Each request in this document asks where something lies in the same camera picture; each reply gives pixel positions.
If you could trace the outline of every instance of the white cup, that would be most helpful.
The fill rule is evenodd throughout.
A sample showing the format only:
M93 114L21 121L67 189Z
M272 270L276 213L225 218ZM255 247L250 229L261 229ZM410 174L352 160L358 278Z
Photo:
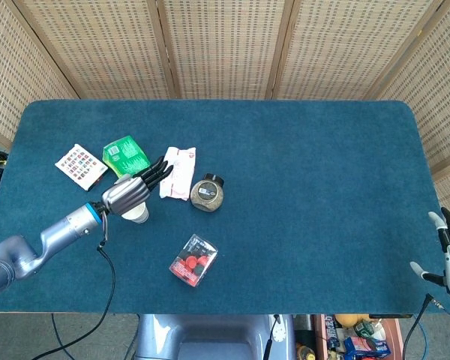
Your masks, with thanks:
M145 223L149 218L149 210L147 209L145 202L135 206L130 211L125 212L122 217L127 220L131 220L134 223Z

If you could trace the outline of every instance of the blue package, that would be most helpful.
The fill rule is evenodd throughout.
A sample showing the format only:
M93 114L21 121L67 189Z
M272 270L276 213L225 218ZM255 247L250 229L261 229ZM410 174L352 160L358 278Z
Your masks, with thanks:
M375 340L373 338L365 339L363 337L352 336L343 342L348 356L370 356L372 358L385 358L392 352L386 341Z
M331 350L339 347L340 341L338 340L333 315L325 315L325 330L327 334L327 348Z

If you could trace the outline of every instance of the table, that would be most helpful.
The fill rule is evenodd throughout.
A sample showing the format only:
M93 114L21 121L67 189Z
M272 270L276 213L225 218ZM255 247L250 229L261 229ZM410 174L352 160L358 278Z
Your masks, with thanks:
M438 203L409 107L397 101L48 100L22 116L0 188L0 241L41 230L89 200L54 163L79 143L101 156L131 135L155 160L196 146L193 183L225 180L222 207L147 202L150 218L109 219L106 251L121 313L416 312L427 291L415 260L443 270L428 211ZM196 233L218 248L197 288L168 270ZM101 312L110 270L96 231L0 295L0 311Z

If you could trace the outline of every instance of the red button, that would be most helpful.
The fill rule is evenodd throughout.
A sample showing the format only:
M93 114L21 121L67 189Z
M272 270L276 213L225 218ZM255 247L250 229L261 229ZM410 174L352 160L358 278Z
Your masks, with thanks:
M200 264L200 265L202 265L202 266L207 266L207 263L209 262L209 258L207 257L207 256L201 256L199 259L198 259L198 263Z
M197 266L197 258L195 256L189 256L186 263L190 269L195 269L195 266Z

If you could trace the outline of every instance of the green package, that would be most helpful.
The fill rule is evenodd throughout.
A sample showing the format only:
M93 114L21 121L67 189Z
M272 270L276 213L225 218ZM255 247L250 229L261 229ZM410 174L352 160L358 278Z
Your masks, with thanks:
M135 175L150 166L147 155L130 135L105 146L102 160L119 178L125 174Z

